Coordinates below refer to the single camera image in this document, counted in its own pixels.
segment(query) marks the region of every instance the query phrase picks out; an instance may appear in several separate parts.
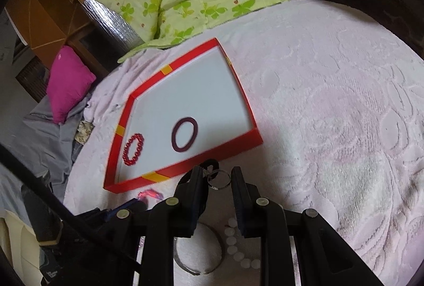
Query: clear ring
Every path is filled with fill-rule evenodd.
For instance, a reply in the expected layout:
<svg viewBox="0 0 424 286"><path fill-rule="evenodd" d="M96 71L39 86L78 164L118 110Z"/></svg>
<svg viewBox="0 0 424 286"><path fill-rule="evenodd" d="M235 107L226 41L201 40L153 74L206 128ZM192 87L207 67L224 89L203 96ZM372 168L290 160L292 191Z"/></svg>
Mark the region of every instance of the clear ring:
<svg viewBox="0 0 424 286"><path fill-rule="evenodd" d="M228 177L228 182L224 186L222 186L222 187L216 187L216 186L214 186L214 185L211 184L211 180L213 180L219 173L223 173L224 175L226 175ZM222 170L222 169L213 170L208 175L207 180L208 180L209 187L212 188L212 189L214 189L214 190L223 190L223 189L227 188L231 184L231 176L230 176L230 174L228 172Z"/></svg>

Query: brown cardboard box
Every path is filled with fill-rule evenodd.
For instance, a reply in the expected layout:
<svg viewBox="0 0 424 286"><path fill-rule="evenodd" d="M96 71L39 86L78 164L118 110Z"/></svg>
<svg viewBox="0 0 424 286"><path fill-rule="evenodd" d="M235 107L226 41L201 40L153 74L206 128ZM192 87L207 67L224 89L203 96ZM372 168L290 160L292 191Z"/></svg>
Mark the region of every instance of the brown cardboard box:
<svg viewBox="0 0 424 286"><path fill-rule="evenodd" d="M68 38L90 25L77 0L9 0L6 9L25 41L48 68Z"/></svg>

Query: yellow stripe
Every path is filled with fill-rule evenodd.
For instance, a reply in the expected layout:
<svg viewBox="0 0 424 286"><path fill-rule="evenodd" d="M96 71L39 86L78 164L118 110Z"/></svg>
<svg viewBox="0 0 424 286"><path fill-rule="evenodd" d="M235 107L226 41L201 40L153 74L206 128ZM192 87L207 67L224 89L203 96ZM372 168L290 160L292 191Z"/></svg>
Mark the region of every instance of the yellow stripe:
<svg viewBox="0 0 424 286"><path fill-rule="evenodd" d="M149 181L153 181L153 182L162 182L162 181L166 181L167 179L169 179L169 177L159 175L158 173L155 173L155 172L151 172L149 174L142 175L142 177L148 179Z"/></svg>
<svg viewBox="0 0 424 286"><path fill-rule="evenodd" d="M162 67L161 71L164 75L167 75L172 72L172 68L167 64L166 66Z"/></svg>
<svg viewBox="0 0 424 286"><path fill-rule="evenodd" d="M116 134L120 136L124 136L124 132L125 132L125 128L122 127L121 125L118 125L118 127L116 127Z"/></svg>

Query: beige chair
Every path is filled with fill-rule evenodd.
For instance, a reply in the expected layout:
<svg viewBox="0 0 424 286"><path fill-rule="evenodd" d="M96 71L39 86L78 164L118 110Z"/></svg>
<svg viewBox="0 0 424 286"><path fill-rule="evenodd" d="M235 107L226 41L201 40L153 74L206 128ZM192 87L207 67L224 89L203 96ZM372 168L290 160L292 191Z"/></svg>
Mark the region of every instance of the beige chair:
<svg viewBox="0 0 424 286"><path fill-rule="evenodd" d="M34 231L7 210L0 212L0 245L22 282L26 286L40 286L40 247Z"/></svg>

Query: open box lid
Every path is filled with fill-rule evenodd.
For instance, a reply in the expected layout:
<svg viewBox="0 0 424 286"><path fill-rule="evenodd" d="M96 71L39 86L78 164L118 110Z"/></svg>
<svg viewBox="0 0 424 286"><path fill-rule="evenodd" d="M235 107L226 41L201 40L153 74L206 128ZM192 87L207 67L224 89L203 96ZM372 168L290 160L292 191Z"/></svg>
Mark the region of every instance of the open box lid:
<svg viewBox="0 0 424 286"><path fill-rule="evenodd" d="M251 108L217 39L181 56L129 96L104 188L120 193L262 144Z"/></svg>

